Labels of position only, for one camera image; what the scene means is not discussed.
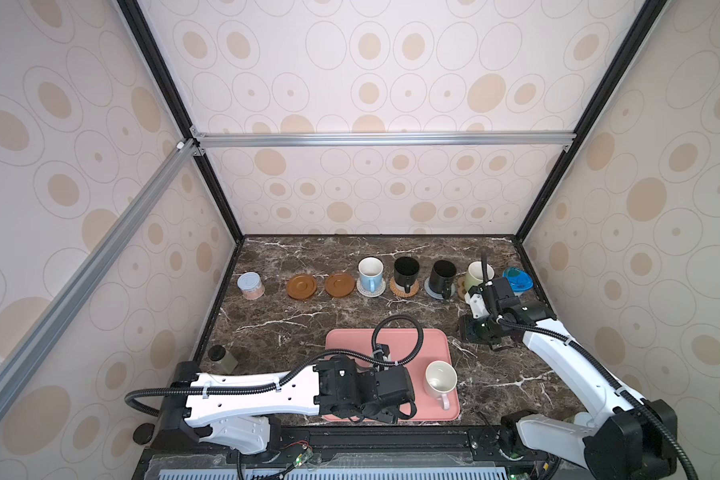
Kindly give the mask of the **white mug pink handle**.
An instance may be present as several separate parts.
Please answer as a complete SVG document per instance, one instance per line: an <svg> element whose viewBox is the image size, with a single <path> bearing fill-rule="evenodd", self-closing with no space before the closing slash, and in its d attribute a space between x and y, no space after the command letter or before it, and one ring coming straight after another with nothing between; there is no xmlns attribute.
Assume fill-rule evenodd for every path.
<svg viewBox="0 0 720 480"><path fill-rule="evenodd" d="M438 400L445 411L450 409L449 394L456 389L457 383L457 372L445 361L433 361L425 369L426 393Z"/></svg>

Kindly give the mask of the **black mug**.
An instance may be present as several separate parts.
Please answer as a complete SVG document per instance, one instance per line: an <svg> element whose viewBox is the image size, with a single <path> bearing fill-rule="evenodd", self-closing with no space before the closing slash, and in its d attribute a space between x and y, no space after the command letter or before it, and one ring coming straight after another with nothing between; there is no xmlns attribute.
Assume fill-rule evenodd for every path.
<svg viewBox="0 0 720 480"><path fill-rule="evenodd" d="M457 274L456 266L448 260L437 260L430 273L430 287L446 297Z"/></svg>
<svg viewBox="0 0 720 480"><path fill-rule="evenodd" d="M413 257L400 257L394 262L394 279L397 284L409 288L418 280L420 264Z"/></svg>

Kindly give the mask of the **blue woven round coaster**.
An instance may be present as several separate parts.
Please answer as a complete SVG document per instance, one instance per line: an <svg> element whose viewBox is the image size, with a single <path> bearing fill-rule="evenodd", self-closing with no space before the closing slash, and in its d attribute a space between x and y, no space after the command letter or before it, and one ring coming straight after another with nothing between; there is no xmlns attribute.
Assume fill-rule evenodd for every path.
<svg viewBox="0 0 720 480"><path fill-rule="evenodd" d="M451 284L449 285L450 292L449 292L449 294L448 294L446 297L444 297L441 293L438 293L438 292L434 291L434 290L430 287L430 278L427 278L427 279L424 281L424 287L425 287L425 291L426 291L427 295L430 296L430 297L433 298L433 299L436 299L436 300L449 300L449 299L452 298L452 297L456 294L456 292L457 292L456 285L453 284L453 283L451 283Z"/></svg>

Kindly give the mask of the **rattan woven round coaster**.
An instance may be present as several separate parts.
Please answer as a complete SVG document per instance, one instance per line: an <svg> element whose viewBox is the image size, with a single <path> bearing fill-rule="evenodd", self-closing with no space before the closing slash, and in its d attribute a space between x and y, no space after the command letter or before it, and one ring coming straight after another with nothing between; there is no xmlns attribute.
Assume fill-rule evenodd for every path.
<svg viewBox="0 0 720 480"><path fill-rule="evenodd" d="M404 286L398 285L396 280L394 278L392 278L391 282L390 282L390 289L391 289L392 293L397 297L411 298L419 292L420 285L419 285L419 281L415 280L409 288L406 288Z"/></svg>

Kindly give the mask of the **multicolour woven round coaster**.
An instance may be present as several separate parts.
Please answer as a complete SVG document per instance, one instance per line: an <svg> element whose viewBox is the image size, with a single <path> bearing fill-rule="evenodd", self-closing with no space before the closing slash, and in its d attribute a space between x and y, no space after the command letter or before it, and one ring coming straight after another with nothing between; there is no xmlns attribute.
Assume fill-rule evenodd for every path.
<svg viewBox="0 0 720 480"><path fill-rule="evenodd" d="M386 290L386 286L387 282L384 279L381 279L380 283L377 285L377 289L369 291L363 286L362 278L358 278L356 281L356 289L358 293L367 298L376 298L381 296Z"/></svg>

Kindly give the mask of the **dark brown round coaster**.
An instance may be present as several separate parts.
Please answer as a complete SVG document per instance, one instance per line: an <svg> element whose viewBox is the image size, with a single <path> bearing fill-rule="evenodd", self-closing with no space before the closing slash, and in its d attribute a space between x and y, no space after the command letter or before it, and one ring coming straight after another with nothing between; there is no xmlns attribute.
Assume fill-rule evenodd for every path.
<svg viewBox="0 0 720 480"><path fill-rule="evenodd" d="M355 285L356 280L350 274L337 272L325 280L324 289L333 298L343 298L352 293Z"/></svg>

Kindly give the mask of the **brown wooden round coaster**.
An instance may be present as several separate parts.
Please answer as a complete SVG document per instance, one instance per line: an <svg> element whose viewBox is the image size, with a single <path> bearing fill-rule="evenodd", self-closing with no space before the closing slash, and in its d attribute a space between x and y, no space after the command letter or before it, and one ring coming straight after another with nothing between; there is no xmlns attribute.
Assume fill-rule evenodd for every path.
<svg viewBox="0 0 720 480"><path fill-rule="evenodd" d="M306 300L316 291L317 280L310 274L295 275L286 284L286 293L294 300Z"/></svg>

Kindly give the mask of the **white mug blue handle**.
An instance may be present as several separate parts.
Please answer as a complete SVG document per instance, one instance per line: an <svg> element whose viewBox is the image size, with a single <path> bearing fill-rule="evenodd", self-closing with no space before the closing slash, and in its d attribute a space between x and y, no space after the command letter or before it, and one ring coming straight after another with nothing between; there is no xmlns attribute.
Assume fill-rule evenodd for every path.
<svg viewBox="0 0 720 480"><path fill-rule="evenodd" d="M383 262L376 257L366 257L358 264L359 278L362 278L363 286L369 291L377 289L383 279L383 270Z"/></svg>

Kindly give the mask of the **cork paw print coaster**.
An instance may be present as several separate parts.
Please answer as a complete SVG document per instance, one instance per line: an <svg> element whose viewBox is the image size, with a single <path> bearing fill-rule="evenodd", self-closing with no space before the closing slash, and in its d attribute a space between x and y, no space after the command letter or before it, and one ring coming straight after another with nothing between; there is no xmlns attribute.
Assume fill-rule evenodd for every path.
<svg viewBox="0 0 720 480"><path fill-rule="evenodd" d="M457 280L456 287L457 287L457 294L458 294L459 300L462 302L467 302L467 300L465 299L465 296L467 295L468 291L465 286L465 278L464 277L461 277Z"/></svg>

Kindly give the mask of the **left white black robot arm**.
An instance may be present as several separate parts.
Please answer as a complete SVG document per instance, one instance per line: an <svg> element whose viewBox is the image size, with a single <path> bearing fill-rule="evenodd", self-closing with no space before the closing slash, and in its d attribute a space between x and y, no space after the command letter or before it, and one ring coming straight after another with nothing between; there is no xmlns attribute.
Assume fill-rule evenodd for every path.
<svg viewBox="0 0 720 480"><path fill-rule="evenodd" d="M137 389L125 396L134 410L154 417L174 412L189 436L206 429L204 441L245 455L275 448L273 415L395 424L417 414L415 400L404 361L345 349L321 352L290 372L223 376L192 369L175 386Z"/></svg>

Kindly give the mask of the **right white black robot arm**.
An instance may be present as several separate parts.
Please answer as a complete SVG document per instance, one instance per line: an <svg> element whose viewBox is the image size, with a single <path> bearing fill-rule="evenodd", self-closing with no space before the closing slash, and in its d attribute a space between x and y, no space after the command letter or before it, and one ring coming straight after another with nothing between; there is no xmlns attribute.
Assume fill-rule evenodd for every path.
<svg viewBox="0 0 720 480"><path fill-rule="evenodd" d="M583 425L531 410L504 416L500 452L517 460L543 451L586 468L596 479L663 479L681 469L698 473L677 439L678 418L664 401L651 401L601 364L541 303L488 307L467 299L460 319L466 341L493 346L505 337L522 342L563 380L590 418Z"/></svg>

